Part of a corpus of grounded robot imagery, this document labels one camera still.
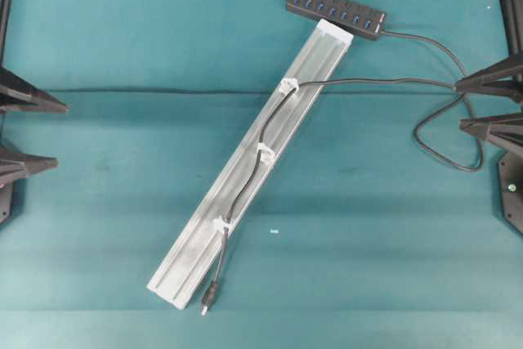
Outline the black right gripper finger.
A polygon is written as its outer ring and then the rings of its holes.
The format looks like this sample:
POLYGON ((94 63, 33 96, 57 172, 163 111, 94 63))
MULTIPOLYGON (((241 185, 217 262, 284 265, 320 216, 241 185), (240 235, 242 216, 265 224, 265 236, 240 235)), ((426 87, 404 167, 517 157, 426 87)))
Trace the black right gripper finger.
POLYGON ((522 113, 462 119, 459 128, 469 135, 522 156, 522 113))
POLYGON ((508 58, 458 80, 457 92, 502 96, 522 103, 522 54, 508 58))

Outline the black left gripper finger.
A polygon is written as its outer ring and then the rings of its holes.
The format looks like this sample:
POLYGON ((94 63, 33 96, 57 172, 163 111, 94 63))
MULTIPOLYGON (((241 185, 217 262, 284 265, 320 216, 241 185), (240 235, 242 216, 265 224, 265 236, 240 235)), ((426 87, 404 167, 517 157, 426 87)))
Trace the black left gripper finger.
POLYGON ((1 112, 7 111, 66 114, 69 107, 2 67, 1 112))
POLYGON ((57 166, 57 158, 26 154, 1 144, 1 188, 57 166))

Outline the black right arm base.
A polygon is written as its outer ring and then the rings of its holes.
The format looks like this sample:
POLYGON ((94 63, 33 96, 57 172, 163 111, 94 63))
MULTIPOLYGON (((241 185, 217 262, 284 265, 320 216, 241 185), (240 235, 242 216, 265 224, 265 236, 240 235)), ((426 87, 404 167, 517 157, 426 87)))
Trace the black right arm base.
POLYGON ((498 161, 498 181, 505 220, 520 234, 522 225, 522 158, 507 152, 498 161))

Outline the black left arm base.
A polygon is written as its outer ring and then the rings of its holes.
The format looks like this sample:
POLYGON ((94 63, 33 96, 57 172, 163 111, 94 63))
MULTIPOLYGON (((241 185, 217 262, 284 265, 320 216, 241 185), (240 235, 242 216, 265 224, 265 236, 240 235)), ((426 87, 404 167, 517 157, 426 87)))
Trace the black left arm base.
POLYGON ((3 185, 0 189, 0 223, 3 223, 11 215, 14 189, 14 183, 3 185))

